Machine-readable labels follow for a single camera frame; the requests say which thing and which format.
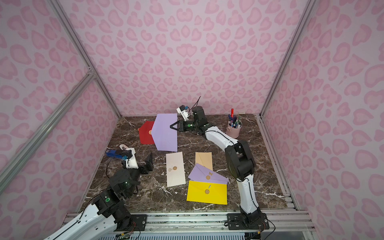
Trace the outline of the lilac envelope with butterfly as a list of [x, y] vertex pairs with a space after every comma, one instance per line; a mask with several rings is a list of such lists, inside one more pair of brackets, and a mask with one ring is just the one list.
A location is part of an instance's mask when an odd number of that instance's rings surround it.
[[178, 151], [178, 132], [170, 128], [177, 121], [177, 114], [157, 114], [152, 128], [152, 137], [158, 151]]

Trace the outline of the red envelope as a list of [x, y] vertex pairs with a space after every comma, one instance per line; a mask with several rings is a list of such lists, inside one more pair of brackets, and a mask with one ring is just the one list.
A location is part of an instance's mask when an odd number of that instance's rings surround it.
[[152, 128], [154, 126], [154, 121], [146, 121], [139, 128], [139, 137], [142, 145], [154, 145], [154, 139], [152, 136]]

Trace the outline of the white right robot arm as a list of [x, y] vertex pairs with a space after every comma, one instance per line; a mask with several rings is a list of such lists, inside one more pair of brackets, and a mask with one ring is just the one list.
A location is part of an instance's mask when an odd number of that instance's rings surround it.
[[183, 119], [170, 125], [170, 128], [178, 132], [193, 131], [206, 140], [213, 142], [225, 152], [227, 167], [231, 175], [238, 182], [241, 199], [241, 215], [247, 225], [255, 224], [262, 219], [262, 211], [256, 200], [254, 189], [255, 161], [249, 144], [243, 140], [236, 140], [223, 133], [217, 126], [210, 123], [201, 106], [189, 107], [181, 105], [177, 113]]

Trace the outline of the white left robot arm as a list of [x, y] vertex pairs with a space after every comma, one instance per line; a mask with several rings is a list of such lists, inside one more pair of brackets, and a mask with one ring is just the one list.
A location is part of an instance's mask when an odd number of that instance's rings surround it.
[[126, 200], [138, 193], [140, 177], [154, 169], [153, 154], [137, 167], [127, 166], [109, 178], [109, 185], [90, 200], [87, 207], [47, 240], [98, 240], [115, 234], [115, 240], [129, 240], [141, 233], [147, 224], [147, 215], [133, 215], [126, 208]]

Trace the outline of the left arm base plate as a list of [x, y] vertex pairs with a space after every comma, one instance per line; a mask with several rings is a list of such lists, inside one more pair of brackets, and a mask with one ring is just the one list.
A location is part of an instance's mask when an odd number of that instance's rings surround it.
[[134, 231], [144, 231], [147, 224], [148, 215], [145, 214], [133, 214], [129, 217], [124, 217], [121, 221], [117, 223], [116, 231], [120, 232], [130, 232]]

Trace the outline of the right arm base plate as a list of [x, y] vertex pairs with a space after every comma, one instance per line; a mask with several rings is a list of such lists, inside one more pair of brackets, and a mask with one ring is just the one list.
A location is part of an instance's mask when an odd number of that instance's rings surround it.
[[227, 214], [227, 221], [224, 223], [229, 230], [269, 230], [270, 225], [267, 215], [264, 213], [255, 213], [254, 215]]

